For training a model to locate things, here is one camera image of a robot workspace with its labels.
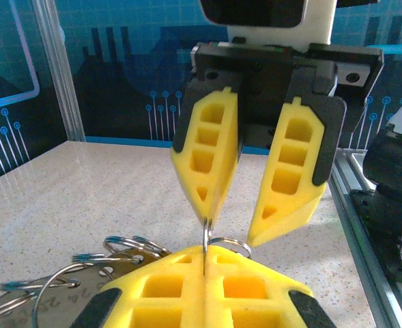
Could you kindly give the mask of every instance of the key ring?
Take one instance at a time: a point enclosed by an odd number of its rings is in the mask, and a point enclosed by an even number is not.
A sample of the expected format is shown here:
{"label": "key ring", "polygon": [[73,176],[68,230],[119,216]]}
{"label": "key ring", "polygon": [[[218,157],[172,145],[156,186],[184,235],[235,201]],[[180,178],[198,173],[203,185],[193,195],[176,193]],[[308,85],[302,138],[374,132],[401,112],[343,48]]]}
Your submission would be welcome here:
{"label": "key ring", "polygon": [[104,247],[109,250],[111,253],[120,252],[120,250],[114,248],[111,244],[122,245],[128,247],[128,249],[137,249],[142,251],[148,255],[151,255],[157,259],[161,258],[160,254],[151,251],[145,244],[139,243],[138,241],[134,241],[129,238],[120,237],[120,236],[108,236],[104,239]]}
{"label": "key ring", "polygon": [[91,263],[74,263],[62,268],[61,270],[58,270],[48,279],[48,281],[43,285],[42,289],[38,292],[37,299],[35,300],[35,303],[32,307],[31,322],[33,328],[38,328],[38,316],[37,316],[38,305],[40,304],[44,291],[49,288],[52,282],[64,273],[67,273],[75,269],[85,269],[87,267],[92,266],[93,264]]}
{"label": "key ring", "polygon": [[138,258],[107,258],[104,254],[77,254],[72,256],[73,263],[113,263],[113,262],[122,262],[122,263],[132,263],[132,264],[140,264],[140,260]]}
{"label": "key ring", "polygon": [[[49,288],[59,288],[59,287],[67,287],[67,288],[75,288],[79,286],[80,282],[77,279],[66,279],[64,277],[58,277],[57,280],[60,281],[58,284],[51,284]],[[24,280],[24,281],[12,281],[12,282],[4,282],[0,285],[0,291],[2,292],[14,292],[14,291],[28,291],[28,290],[39,290],[42,289],[43,285],[33,285],[33,281]]]}
{"label": "key ring", "polygon": [[239,241],[237,239],[232,239],[232,238],[227,238],[227,237],[216,237],[216,238],[210,239],[208,241],[208,245],[216,244],[216,243],[230,243],[233,245],[240,246],[241,248],[243,248],[246,251],[246,253],[248,253],[246,258],[250,259],[250,257],[252,256],[252,251],[251,251],[250,247],[246,243],[243,243],[242,241]]}
{"label": "key ring", "polygon": [[27,292],[26,294],[20,297],[17,297],[7,303],[0,305],[0,316],[18,308],[19,306],[22,306],[23,304],[29,302],[33,298],[35,298],[35,293]]}
{"label": "key ring", "polygon": [[145,238],[142,236],[133,236],[132,240],[144,244],[146,247],[150,247],[152,251],[160,254],[162,257],[172,254],[171,251],[165,249],[163,246]]}
{"label": "key ring", "polygon": [[205,261],[207,260],[208,243],[212,238],[213,221],[207,217],[203,220],[202,252],[203,252],[203,274],[205,275]]}

